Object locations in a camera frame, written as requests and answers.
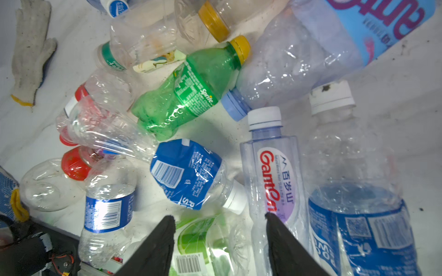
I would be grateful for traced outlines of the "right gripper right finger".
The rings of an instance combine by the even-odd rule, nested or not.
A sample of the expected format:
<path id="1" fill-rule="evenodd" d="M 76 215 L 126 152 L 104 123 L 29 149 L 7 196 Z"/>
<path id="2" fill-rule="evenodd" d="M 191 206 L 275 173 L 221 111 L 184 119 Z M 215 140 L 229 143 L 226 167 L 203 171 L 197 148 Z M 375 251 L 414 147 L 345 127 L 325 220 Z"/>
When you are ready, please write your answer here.
<path id="1" fill-rule="evenodd" d="M 273 213 L 265 215 L 269 263 L 274 276 L 327 276 L 328 273 Z"/>

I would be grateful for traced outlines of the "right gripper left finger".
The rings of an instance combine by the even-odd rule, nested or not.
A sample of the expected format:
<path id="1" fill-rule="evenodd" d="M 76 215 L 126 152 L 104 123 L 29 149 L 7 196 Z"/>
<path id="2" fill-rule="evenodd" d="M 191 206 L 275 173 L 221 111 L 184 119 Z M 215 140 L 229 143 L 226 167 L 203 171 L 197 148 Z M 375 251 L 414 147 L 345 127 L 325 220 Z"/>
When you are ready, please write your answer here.
<path id="1" fill-rule="evenodd" d="M 165 216 L 115 276 L 167 276 L 172 262 L 175 232 L 174 217 Z"/>

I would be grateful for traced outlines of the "crushed green label bottle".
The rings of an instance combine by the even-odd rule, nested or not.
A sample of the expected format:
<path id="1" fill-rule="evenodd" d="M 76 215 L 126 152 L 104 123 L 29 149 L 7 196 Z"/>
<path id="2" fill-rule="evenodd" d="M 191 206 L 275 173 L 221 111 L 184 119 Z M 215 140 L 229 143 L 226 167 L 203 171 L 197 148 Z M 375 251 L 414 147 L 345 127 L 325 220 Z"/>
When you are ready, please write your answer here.
<path id="1" fill-rule="evenodd" d="M 136 213 L 135 236 L 145 238 L 160 220 L 175 219 L 171 276 L 246 276 L 251 244 L 245 212 L 206 207 L 190 210 L 161 202 Z"/>

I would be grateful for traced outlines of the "blue cap water bottle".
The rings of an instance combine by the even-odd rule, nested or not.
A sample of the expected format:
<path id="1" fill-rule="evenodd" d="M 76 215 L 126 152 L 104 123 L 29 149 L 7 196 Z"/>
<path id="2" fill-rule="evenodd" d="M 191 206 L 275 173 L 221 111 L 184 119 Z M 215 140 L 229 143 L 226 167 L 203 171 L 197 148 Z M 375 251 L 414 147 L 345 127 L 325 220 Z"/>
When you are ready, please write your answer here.
<path id="1" fill-rule="evenodd" d="M 107 155 L 85 179 L 85 219 L 78 247 L 82 262 L 101 269 L 131 244 L 135 190 L 133 163 L 123 155 Z"/>

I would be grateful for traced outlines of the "blue label water bottle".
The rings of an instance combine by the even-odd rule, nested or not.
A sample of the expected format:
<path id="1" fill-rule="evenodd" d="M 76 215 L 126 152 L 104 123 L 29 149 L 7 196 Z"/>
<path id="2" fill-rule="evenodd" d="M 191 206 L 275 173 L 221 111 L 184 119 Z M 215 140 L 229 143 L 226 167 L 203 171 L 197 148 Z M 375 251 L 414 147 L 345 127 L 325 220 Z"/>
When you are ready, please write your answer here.
<path id="1" fill-rule="evenodd" d="M 419 276 L 410 215 L 391 150 L 355 117 L 346 81 L 310 93 L 302 148 L 315 258 L 331 276 Z"/>

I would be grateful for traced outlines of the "Ganten clear water bottle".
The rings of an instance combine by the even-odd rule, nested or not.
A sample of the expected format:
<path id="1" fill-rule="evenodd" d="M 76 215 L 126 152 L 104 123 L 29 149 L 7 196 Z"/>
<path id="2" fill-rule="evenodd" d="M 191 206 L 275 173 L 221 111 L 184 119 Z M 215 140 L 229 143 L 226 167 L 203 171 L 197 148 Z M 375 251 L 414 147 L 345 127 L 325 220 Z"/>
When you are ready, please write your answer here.
<path id="1" fill-rule="evenodd" d="M 298 139 L 282 134 L 282 116 L 276 106 L 247 115 L 250 141 L 240 144 L 256 274 L 272 274 L 268 258 L 265 214 L 276 215 L 300 244 L 312 253 L 307 202 L 300 172 Z"/>

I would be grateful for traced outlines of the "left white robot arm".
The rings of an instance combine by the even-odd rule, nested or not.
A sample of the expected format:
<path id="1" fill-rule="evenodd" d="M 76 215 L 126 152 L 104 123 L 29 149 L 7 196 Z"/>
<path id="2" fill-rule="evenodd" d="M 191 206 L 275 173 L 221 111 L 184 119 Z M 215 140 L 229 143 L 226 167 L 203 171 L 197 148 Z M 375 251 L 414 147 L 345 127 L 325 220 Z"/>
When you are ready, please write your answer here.
<path id="1" fill-rule="evenodd" d="M 2 276 L 32 276 L 47 267 L 51 237 L 32 221 L 11 225 L 14 241 L 1 246 Z"/>

